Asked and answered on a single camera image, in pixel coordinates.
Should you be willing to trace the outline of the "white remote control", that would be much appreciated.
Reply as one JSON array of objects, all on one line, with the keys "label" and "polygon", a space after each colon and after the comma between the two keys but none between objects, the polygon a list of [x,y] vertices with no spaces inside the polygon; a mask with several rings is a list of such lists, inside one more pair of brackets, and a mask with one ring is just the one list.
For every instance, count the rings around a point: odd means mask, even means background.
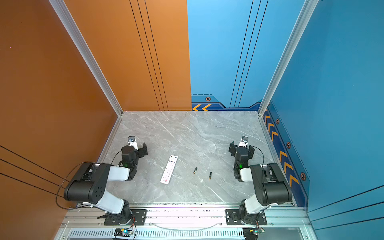
[{"label": "white remote control", "polygon": [[162,184],[168,185],[170,183],[170,180],[178,159],[179,159],[178,156],[175,156],[175,155],[170,156],[160,181]]}]

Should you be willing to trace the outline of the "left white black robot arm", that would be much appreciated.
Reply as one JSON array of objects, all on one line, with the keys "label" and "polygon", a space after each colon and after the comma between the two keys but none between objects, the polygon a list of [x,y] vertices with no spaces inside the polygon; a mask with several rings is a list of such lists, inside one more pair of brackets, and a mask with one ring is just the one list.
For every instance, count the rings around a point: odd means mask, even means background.
[{"label": "left white black robot arm", "polygon": [[139,159],[148,155],[148,147],[137,147],[135,141],[122,147],[122,160],[112,164],[82,163],[64,190],[64,199],[85,204],[105,212],[100,219],[105,225],[135,225],[135,215],[127,200],[114,196],[106,190],[107,182],[131,181],[137,174]]}]

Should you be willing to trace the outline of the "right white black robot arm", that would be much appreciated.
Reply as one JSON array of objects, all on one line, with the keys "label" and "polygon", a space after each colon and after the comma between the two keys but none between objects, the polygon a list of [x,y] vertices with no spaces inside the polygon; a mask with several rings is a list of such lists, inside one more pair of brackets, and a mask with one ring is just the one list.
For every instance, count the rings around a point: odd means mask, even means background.
[{"label": "right white black robot arm", "polygon": [[229,153],[234,157],[234,177],[239,182],[251,182],[254,194],[242,200],[239,213],[234,218],[245,225],[258,224],[259,218],[272,204],[285,204],[293,199],[293,193],[285,175],[276,163],[250,165],[257,148],[243,137],[238,145],[230,143]]}]

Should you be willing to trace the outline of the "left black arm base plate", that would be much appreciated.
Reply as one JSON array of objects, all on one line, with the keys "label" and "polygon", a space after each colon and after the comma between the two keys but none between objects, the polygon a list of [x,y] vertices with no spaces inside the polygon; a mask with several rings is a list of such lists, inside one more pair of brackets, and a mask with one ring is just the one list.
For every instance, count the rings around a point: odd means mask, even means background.
[{"label": "left black arm base plate", "polygon": [[126,213],[105,214],[105,226],[143,226],[147,218],[146,209],[128,210]]}]

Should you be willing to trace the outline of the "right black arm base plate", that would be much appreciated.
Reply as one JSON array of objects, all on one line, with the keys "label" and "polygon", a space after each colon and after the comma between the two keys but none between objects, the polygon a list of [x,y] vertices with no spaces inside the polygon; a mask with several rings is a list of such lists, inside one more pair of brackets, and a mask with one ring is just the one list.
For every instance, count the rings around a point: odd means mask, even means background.
[{"label": "right black arm base plate", "polygon": [[241,213],[239,209],[226,209],[226,223],[229,226],[234,225],[260,225],[266,226],[267,218],[264,212],[258,214]]}]

